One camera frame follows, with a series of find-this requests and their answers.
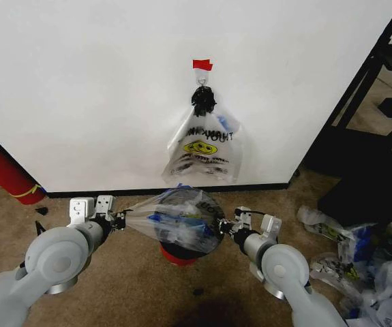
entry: plastic bag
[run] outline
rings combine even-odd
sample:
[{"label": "plastic bag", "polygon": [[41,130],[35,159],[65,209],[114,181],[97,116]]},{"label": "plastic bag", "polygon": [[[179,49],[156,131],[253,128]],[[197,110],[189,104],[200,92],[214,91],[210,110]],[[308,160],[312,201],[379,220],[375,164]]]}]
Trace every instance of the plastic bag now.
[{"label": "plastic bag", "polygon": [[342,263],[370,260],[376,249],[377,244],[372,240],[375,224],[343,228],[333,218],[306,206],[299,209],[297,217],[307,231],[338,242],[338,258]]},{"label": "plastic bag", "polygon": [[392,262],[382,266],[376,276],[376,291],[362,294],[361,317],[372,320],[377,326],[392,327]]},{"label": "plastic bag", "polygon": [[159,240],[209,253],[221,242],[223,210],[208,193],[182,186],[126,210],[126,225]]},{"label": "plastic bag", "polygon": [[170,161],[162,178],[171,182],[186,174],[202,173],[233,183],[241,166],[240,124],[215,106],[214,94],[205,86],[207,76],[198,76],[198,81],[202,86],[192,96],[194,108],[168,143]]},{"label": "plastic bag", "polygon": [[335,253],[323,253],[312,259],[310,276],[320,279],[348,297],[351,307],[362,303],[361,292],[367,287],[363,269],[353,264],[343,264]]}]

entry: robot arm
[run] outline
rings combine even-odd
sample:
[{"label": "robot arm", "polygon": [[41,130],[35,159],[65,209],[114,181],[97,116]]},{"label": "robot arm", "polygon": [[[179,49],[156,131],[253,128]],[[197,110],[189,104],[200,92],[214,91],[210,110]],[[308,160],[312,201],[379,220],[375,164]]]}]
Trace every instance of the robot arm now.
[{"label": "robot arm", "polygon": [[111,217],[112,196],[70,201],[71,222],[40,234],[29,246],[25,262],[0,273],[0,327],[22,326],[29,308],[43,294],[57,294],[76,284],[91,254],[122,220]]},{"label": "robot arm", "polygon": [[[252,230],[251,215],[264,215],[262,234]],[[222,221],[220,230],[230,234],[250,259],[250,271],[265,289],[292,308],[295,327],[346,327],[335,307],[309,284],[310,269],[305,257],[294,247],[277,243],[282,221],[248,208],[235,211],[235,221]]]}]

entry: crumpled plastic bag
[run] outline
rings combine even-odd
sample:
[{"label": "crumpled plastic bag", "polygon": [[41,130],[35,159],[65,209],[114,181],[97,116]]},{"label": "crumpled plastic bag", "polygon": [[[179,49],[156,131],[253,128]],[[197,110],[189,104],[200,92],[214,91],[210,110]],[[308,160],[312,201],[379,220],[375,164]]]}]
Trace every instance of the crumpled plastic bag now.
[{"label": "crumpled plastic bag", "polygon": [[222,241],[224,218],[217,202],[200,189],[180,186],[125,210],[126,225],[164,243],[209,253]]},{"label": "crumpled plastic bag", "polygon": [[358,307],[362,303],[361,292],[366,289],[367,277],[365,269],[355,267],[354,264],[344,264],[335,253],[323,253],[312,259],[310,276],[320,279],[352,301],[351,307]]},{"label": "crumpled plastic bag", "polygon": [[364,224],[343,228],[336,220],[324,213],[302,206],[297,217],[309,232],[323,235],[338,243],[338,257],[342,263],[370,260],[376,243],[373,242],[372,226]]}]

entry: hanging plastic bag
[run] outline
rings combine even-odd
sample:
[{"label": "hanging plastic bag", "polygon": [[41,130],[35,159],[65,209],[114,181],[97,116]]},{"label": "hanging plastic bag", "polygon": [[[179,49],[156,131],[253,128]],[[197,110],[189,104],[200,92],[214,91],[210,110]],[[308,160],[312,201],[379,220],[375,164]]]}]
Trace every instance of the hanging plastic bag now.
[{"label": "hanging plastic bag", "polygon": [[184,249],[210,253],[223,238],[222,209],[208,193],[189,186],[169,189],[125,212],[127,226]]},{"label": "hanging plastic bag", "polygon": [[168,144],[170,161],[162,173],[166,182],[186,174],[202,173],[228,183],[236,181],[241,165],[240,124],[215,106],[205,86],[212,68],[209,60],[193,62],[200,85],[192,96],[189,115]]}]

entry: small black debris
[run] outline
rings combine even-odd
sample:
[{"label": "small black debris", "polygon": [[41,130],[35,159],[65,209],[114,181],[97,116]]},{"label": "small black debris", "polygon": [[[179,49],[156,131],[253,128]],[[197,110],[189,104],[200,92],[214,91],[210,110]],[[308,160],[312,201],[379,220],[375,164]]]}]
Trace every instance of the small black debris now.
[{"label": "small black debris", "polygon": [[42,206],[41,208],[36,208],[35,211],[40,215],[45,216],[48,213],[48,208],[46,206]]},{"label": "small black debris", "polygon": [[194,291],[193,291],[193,295],[194,296],[199,296],[199,295],[202,295],[203,292],[204,292],[204,290],[202,288],[195,288]]}]

